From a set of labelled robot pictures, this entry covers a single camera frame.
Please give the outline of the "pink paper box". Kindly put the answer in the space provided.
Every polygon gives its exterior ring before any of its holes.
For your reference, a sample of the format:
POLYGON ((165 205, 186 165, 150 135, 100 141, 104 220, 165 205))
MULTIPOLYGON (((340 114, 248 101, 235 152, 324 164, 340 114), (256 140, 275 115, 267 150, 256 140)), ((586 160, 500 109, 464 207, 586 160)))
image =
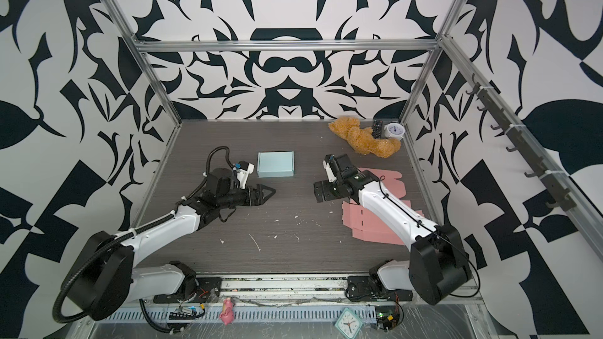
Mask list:
MULTIPOLYGON (((405 200, 407 191, 405 183, 401 180, 402 174, 400 172, 362 167, 360 171, 370 171, 377 177, 383 177, 382 184, 389 190, 389 193, 411 208, 411 201, 405 200)), ((357 205, 353 201, 343 202, 342 208, 342 222, 345 227, 352 230, 353 238, 370 243, 404 245, 401 238, 370 210, 357 205)))

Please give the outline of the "light blue paper box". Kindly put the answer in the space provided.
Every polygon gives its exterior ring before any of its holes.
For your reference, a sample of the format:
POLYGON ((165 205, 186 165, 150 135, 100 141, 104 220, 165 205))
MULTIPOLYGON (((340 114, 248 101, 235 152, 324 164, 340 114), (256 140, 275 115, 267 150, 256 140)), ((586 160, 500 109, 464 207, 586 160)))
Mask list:
POLYGON ((260 178, 293 177, 295 154, 294 152, 259 152, 257 167, 260 178))

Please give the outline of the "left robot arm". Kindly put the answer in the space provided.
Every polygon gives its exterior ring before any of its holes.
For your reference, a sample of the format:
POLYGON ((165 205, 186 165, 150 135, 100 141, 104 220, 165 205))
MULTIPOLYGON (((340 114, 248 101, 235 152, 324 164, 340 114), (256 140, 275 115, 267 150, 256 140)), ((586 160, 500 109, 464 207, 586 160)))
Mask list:
POLYGON ((180 261, 141 268, 140 263, 181 237, 207 227, 215 220, 226 222, 221 211, 258 207, 276 191, 266 185, 247 184, 244 169, 218 168, 169 213, 139 228, 115 235, 92 235, 61 284, 52 316, 70 323, 89 316, 103 320, 131 301, 155 295, 190 301, 198 294, 196 272, 180 261))

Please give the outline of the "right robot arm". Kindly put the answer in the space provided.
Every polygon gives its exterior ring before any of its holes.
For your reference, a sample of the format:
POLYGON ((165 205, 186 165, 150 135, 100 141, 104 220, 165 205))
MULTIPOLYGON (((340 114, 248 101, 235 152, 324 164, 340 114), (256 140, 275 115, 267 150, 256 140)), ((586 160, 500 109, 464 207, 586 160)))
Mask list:
POLYGON ((348 155, 326 155, 323 168, 328 178, 313 184, 317 202, 349 198, 383 221, 409 251, 407 261, 388 261, 370 271, 374 294, 414 291, 435 305, 470 281, 471 262, 455 227, 415 212, 348 155))

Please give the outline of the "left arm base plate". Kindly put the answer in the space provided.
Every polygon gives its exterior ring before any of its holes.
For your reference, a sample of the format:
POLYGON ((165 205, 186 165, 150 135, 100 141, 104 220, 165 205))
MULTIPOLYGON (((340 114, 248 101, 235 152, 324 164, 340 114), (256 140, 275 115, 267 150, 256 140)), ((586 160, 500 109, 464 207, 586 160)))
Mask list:
POLYGON ((221 294, 222 278, 220 277, 187 277, 172 294, 155 295, 155 304, 188 304, 215 301, 221 294))

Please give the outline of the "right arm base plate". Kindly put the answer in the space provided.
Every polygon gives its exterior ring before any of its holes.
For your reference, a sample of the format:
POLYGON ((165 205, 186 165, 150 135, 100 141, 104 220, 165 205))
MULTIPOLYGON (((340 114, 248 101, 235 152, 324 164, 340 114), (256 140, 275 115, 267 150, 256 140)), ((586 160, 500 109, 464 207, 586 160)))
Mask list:
POLYGON ((414 294, 411 290, 386 290, 372 276, 348 276, 345 297, 352 302, 363 301, 412 301, 414 294))

